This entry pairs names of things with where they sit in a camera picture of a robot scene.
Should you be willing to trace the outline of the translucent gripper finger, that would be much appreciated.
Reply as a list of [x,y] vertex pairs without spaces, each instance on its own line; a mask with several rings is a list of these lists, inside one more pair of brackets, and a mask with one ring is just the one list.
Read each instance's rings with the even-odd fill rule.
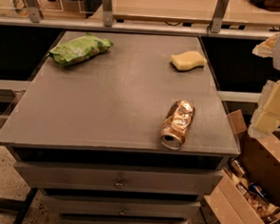
[[263,139],[280,126],[280,80],[268,80],[263,86],[250,122],[248,134]]
[[271,37],[267,38],[265,41],[256,45],[252,50],[252,54],[257,55],[261,58],[272,57],[274,54],[274,46],[279,34],[275,33]]

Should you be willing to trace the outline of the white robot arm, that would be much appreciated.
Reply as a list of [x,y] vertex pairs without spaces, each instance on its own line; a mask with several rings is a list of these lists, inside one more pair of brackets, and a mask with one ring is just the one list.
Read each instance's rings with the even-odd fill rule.
[[[253,54],[260,57],[271,53],[273,66],[280,71],[280,33],[257,45]],[[251,124],[249,135],[256,139],[265,138],[280,126],[280,80],[273,82],[268,80],[263,86],[261,95],[257,102]]]

